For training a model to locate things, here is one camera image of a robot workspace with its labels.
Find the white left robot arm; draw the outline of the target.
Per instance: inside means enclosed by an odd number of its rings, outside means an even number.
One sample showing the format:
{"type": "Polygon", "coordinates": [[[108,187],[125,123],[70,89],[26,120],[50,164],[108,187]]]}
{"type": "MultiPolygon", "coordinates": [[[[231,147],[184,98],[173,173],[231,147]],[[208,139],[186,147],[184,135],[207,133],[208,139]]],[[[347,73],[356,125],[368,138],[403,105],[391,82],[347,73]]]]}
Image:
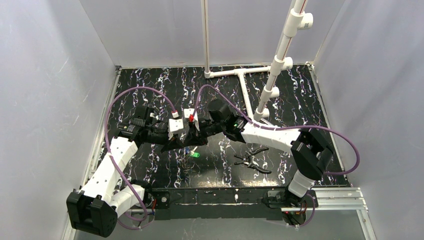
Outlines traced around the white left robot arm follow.
{"type": "Polygon", "coordinates": [[[165,150],[182,147],[178,134],[184,129],[177,111],[166,122],[166,128],[156,127],[158,122],[152,107],[137,107],[135,113],[118,125],[111,142],[110,152],[102,159],[91,179],[66,199],[71,226],[100,237],[114,231],[118,218],[144,198],[149,184],[132,180],[130,186],[115,193],[118,180],[130,159],[143,143],[163,145],[165,150]]]}

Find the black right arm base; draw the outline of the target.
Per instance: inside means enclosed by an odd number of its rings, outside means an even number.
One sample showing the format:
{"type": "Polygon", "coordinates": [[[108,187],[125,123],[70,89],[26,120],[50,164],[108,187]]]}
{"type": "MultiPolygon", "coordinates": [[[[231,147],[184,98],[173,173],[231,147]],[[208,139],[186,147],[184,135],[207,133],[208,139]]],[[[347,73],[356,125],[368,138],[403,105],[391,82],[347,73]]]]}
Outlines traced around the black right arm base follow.
{"type": "Polygon", "coordinates": [[[303,197],[299,197],[285,190],[269,190],[267,191],[261,202],[270,209],[284,209],[283,220],[290,227],[299,228],[308,224],[315,214],[319,206],[316,192],[307,191],[303,197]]]}

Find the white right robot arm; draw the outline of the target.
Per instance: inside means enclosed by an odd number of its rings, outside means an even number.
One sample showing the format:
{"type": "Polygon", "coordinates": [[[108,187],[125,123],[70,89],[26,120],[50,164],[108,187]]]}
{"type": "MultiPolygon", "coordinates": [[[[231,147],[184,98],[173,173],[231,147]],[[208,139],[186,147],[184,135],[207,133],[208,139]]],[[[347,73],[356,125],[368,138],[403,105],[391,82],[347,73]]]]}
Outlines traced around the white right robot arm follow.
{"type": "Polygon", "coordinates": [[[318,126],[300,126],[279,130],[234,114],[228,104],[215,99],[208,105],[210,119],[199,120],[194,108],[185,108],[183,117],[189,124],[184,140],[188,146],[207,144],[208,137],[222,133],[234,142],[258,144],[290,154],[297,166],[287,191],[297,198],[307,192],[323,176],[334,155],[334,149],[318,131],[318,126]]]}

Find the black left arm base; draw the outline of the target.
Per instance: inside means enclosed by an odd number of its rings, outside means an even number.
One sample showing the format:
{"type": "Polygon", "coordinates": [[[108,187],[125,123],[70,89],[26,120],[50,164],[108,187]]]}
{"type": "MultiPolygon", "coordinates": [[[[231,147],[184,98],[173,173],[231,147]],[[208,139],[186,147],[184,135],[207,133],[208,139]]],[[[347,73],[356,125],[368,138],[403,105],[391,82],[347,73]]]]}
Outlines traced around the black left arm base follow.
{"type": "Polygon", "coordinates": [[[147,211],[168,209],[171,202],[171,191],[165,188],[135,188],[136,194],[129,188],[124,188],[115,194],[110,206],[115,207],[116,212],[130,212],[133,209],[141,209],[142,206],[138,198],[142,199],[147,211]]]}

